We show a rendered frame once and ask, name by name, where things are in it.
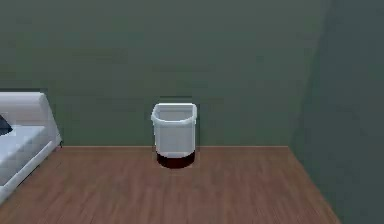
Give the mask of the white waste bin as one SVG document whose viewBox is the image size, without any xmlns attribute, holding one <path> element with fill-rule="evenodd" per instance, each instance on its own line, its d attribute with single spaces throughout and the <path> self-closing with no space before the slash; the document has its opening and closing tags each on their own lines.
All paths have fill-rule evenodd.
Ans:
<svg viewBox="0 0 384 224">
<path fill-rule="evenodd" d="M 151 113 L 156 152 L 183 158 L 195 152 L 197 106 L 193 103 L 158 103 Z"/>
</svg>

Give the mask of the white bed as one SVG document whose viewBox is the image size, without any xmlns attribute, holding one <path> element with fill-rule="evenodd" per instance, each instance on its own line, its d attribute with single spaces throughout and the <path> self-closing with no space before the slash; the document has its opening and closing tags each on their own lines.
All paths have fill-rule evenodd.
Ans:
<svg viewBox="0 0 384 224">
<path fill-rule="evenodd" d="M 0 205 L 62 144 L 47 96 L 0 92 L 0 115 L 12 130 L 0 136 Z"/>
</svg>

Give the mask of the dark blue pillow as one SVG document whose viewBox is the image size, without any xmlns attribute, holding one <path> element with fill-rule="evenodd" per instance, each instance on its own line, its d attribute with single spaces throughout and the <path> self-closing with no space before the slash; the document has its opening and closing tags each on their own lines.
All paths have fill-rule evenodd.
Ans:
<svg viewBox="0 0 384 224">
<path fill-rule="evenodd" d="M 8 122 L 0 115 L 0 136 L 8 134 L 12 131 L 12 127 Z"/>
</svg>

